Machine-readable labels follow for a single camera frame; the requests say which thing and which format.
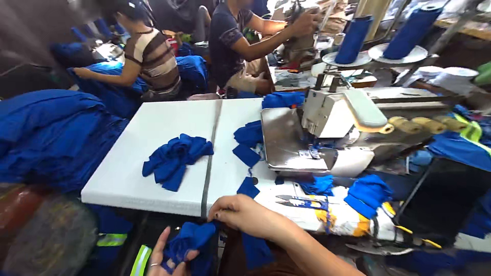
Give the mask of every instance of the t-shirt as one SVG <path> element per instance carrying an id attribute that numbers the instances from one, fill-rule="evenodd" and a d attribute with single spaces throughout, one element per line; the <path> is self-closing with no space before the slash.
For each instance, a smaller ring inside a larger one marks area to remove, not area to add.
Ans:
<path id="1" fill-rule="evenodd" d="M 210 26 L 210 56 L 213 76 L 220 88 L 227 84 L 230 77 L 244 68 L 244 59 L 231 47 L 244 36 L 242 31 L 251 18 L 250 10 L 241 9 L 235 19 L 226 3 L 220 3 L 213 13 Z"/>
<path id="2" fill-rule="evenodd" d="M 141 65 L 141 77 L 152 91 L 177 93 L 181 78 L 173 48 L 157 29 L 139 32 L 128 39 L 125 58 Z"/>

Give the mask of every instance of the striped shirt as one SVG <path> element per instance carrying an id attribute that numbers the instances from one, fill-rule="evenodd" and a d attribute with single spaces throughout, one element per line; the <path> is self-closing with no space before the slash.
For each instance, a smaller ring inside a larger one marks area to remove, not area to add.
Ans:
<path id="1" fill-rule="evenodd" d="M 141 77 L 150 90 L 159 94 L 177 94 L 181 78 L 174 52 L 157 29 L 139 32 L 128 39 L 124 48 L 125 58 L 141 66 Z"/>

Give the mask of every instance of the dark t-shirt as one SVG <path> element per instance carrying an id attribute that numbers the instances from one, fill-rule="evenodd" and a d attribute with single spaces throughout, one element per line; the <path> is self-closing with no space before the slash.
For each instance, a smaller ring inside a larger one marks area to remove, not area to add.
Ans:
<path id="1" fill-rule="evenodd" d="M 210 26 L 210 56 L 213 76 L 220 88 L 244 67 L 244 59 L 231 47 L 244 36 L 242 31 L 251 18 L 250 10 L 241 9 L 235 19 L 225 3 L 220 3 L 213 13 Z"/>

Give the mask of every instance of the reflective tape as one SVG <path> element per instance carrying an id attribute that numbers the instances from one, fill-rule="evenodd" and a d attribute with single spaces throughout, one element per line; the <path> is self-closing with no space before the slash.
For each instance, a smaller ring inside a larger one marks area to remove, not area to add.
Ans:
<path id="1" fill-rule="evenodd" d="M 138 251 L 135 263 L 133 264 L 133 268 L 131 269 L 131 276 L 143 276 L 148 258 L 150 257 L 151 253 L 152 250 L 149 247 L 145 245 L 140 246 L 140 251 Z"/>
<path id="2" fill-rule="evenodd" d="M 99 247 L 118 247 L 123 245 L 127 234 L 104 234 L 99 233 L 99 240 L 97 241 L 97 246 Z"/>

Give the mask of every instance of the hand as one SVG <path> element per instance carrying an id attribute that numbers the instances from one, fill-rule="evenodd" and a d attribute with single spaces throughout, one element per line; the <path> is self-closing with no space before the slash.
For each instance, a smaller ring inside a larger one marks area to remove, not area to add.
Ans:
<path id="1" fill-rule="evenodd" d="M 293 36 L 299 37 L 309 33 L 314 33 L 317 27 L 317 14 L 313 14 L 311 10 L 307 10 L 293 22 L 291 28 Z"/>
<path id="2" fill-rule="evenodd" d="M 287 239 L 289 232 L 298 228 L 293 221 L 244 194 L 219 198 L 208 213 L 208 221 L 213 219 L 251 236 L 276 243 Z"/>
<path id="3" fill-rule="evenodd" d="M 148 269 L 147 276 L 170 276 L 169 273 L 160 265 L 162 263 L 162 260 L 164 258 L 164 247 L 167 242 L 167 238 L 169 237 L 170 234 L 170 227 L 167 226 L 167 228 L 160 234 L 159 239 L 157 240 L 157 243 L 155 244 L 155 247 L 152 251 L 152 255 L 150 255 L 150 264 L 158 264 L 151 266 Z M 196 258 L 199 254 L 199 251 L 197 250 L 190 250 L 188 252 L 188 255 L 186 256 L 186 260 L 191 261 L 194 258 Z M 176 265 L 172 262 L 171 259 L 167 261 L 167 265 L 171 268 L 176 267 Z M 186 263 L 182 262 L 180 263 L 175 269 L 174 273 L 172 276 L 190 276 L 191 273 L 186 269 Z"/>
<path id="4" fill-rule="evenodd" d="M 75 72 L 75 74 L 77 74 L 77 76 L 81 77 L 84 80 L 90 79 L 90 76 L 92 75 L 92 71 L 90 71 L 87 68 L 83 68 L 83 67 L 73 68 L 73 72 Z"/>

